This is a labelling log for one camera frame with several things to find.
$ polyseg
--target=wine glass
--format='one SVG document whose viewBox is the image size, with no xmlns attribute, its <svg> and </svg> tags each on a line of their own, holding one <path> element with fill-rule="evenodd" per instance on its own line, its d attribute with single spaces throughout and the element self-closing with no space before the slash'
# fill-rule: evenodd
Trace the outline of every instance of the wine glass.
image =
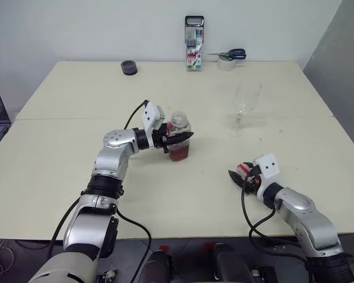
<svg viewBox="0 0 354 283">
<path fill-rule="evenodd" d="M 262 85 L 259 81 L 243 81 L 235 86 L 232 106 L 235 110 L 235 119 L 225 128 L 231 137 L 240 137 L 241 120 L 245 114 L 251 113 L 257 106 Z"/>
</svg>

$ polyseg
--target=robotic arm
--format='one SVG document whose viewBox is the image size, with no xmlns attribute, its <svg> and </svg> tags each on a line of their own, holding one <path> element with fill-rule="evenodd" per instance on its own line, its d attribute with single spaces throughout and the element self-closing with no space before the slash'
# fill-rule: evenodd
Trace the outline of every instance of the robotic arm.
<svg viewBox="0 0 354 283">
<path fill-rule="evenodd" d="M 114 130 L 105 135 L 87 189 L 81 193 L 65 232 L 64 252 L 47 261 L 29 282 L 96 281 L 99 259 L 113 252 L 119 221 L 112 215 L 123 194 L 122 181 L 129 157 L 148 148 L 163 147 L 167 153 L 168 145 L 193 135 L 186 132 L 168 137 L 164 118 L 162 109 L 148 102 L 143 113 L 144 130 Z"/>
<path fill-rule="evenodd" d="M 290 225 L 316 282 L 354 282 L 336 228 L 310 198 L 279 185 L 280 171 L 273 154 L 263 155 L 254 163 L 240 164 L 237 173 L 230 171 L 230 176 L 241 187 L 246 180 L 245 192 L 256 195 L 268 208 L 275 207 Z"/>
</svg>

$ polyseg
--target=glass jar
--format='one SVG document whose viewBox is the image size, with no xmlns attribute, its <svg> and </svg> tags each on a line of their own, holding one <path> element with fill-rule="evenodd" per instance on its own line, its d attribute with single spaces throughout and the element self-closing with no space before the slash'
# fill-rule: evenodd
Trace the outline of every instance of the glass jar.
<svg viewBox="0 0 354 283">
<path fill-rule="evenodd" d="M 168 123 L 168 136 L 191 131 L 191 125 L 184 112 L 174 112 Z M 171 161 L 180 161 L 188 157 L 190 139 L 168 146 Z"/>
</svg>

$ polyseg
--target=red liquid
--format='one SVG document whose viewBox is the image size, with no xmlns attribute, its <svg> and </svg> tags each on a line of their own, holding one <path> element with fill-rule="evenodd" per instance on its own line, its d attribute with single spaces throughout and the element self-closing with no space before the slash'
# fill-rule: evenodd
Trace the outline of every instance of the red liquid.
<svg viewBox="0 0 354 283">
<path fill-rule="evenodd" d="M 171 161 L 180 161 L 188 157 L 189 145 L 181 147 L 177 150 L 169 150 L 169 157 Z"/>
</svg>

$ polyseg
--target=white table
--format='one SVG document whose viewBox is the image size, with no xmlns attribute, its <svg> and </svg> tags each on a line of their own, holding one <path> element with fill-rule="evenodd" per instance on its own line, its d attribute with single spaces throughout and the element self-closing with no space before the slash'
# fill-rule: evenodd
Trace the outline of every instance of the white table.
<svg viewBox="0 0 354 283">
<path fill-rule="evenodd" d="M 233 97 L 236 84 L 262 83 L 251 117 L 327 117 L 332 112 L 295 62 L 243 63 L 231 72 L 205 62 L 189 73 L 182 62 L 137 62 L 139 72 L 122 73 L 119 62 L 59 62 L 27 102 L 17 119 L 96 119 L 124 121 L 144 99 L 165 111 L 197 107 L 207 113 Z"/>
<path fill-rule="evenodd" d="M 192 119 L 188 159 L 173 163 L 162 150 L 131 158 L 122 213 L 155 238 L 246 236 L 240 189 L 227 170 L 273 152 L 284 185 L 310 196 L 339 232 L 354 232 L 354 144 L 335 118 L 244 118 L 242 136 L 233 138 L 224 131 L 225 111 L 208 117 L 209 126 Z M 86 188 L 102 137 L 126 118 L 17 121 L 0 143 L 0 238 L 50 239 Z M 251 220 L 268 213 L 255 197 L 246 201 Z M 292 234 L 278 217 L 261 231 Z M 120 222 L 119 238 L 141 237 L 139 228 Z"/>
</svg>

